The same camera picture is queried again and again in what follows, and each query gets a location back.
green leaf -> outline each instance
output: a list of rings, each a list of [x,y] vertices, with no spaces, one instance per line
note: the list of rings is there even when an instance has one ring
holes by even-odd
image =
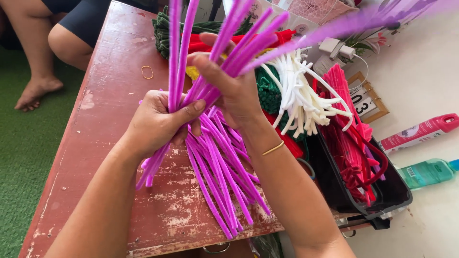
[[[357,44],[355,44],[355,45],[353,46],[353,48],[368,49],[368,50],[371,50],[371,51],[374,53],[373,49],[372,49],[369,45],[364,44],[364,43],[357,43]]]

pink flower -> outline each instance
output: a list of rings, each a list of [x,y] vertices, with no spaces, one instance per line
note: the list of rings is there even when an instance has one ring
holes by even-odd
[[[380,46],[387,45],[387,38],[382,36],[382,32],[378,36],[365,39],[376,54],[379,54]]]

wooden calendar frame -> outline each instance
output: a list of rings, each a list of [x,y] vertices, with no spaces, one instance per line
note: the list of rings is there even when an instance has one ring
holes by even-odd
[[[368,80],[365,80],[365,76],[362,74],[361,71],[358,71],[356,74],[351,76],[347,80],[347,84],[351,85],[353,82],[356,80],[359,80],[362,83],[362,86],[365,88],[365,90],[368,92],[368,95],[370,98],[374,101],[376,107],[379,109],[379,111],[375,114],[372,114],[368,117],[365,118],[360,118],[363,123],[371,123],[375,121],[376,119],[379,119],[389,113],[389,110],[386,108],[384,103],[382,103],[381,98],[378,96],[378,94],[375,92],[375,89],[371,86],[371,83]]]

black shorts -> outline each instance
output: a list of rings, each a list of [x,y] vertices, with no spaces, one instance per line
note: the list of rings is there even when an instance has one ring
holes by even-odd
[[[95,47],[111,0],[42,0],[53,14],[68,13],[59,24]],[[133,0],[121,0],[146,11],[157,13],[157,1],[151,6],[143,6]]]

spray can cap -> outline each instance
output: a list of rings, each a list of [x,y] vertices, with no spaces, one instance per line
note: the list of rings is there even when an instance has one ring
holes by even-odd
[[[459,159],[453,160],[449,163],[454,170],[459,171]]]

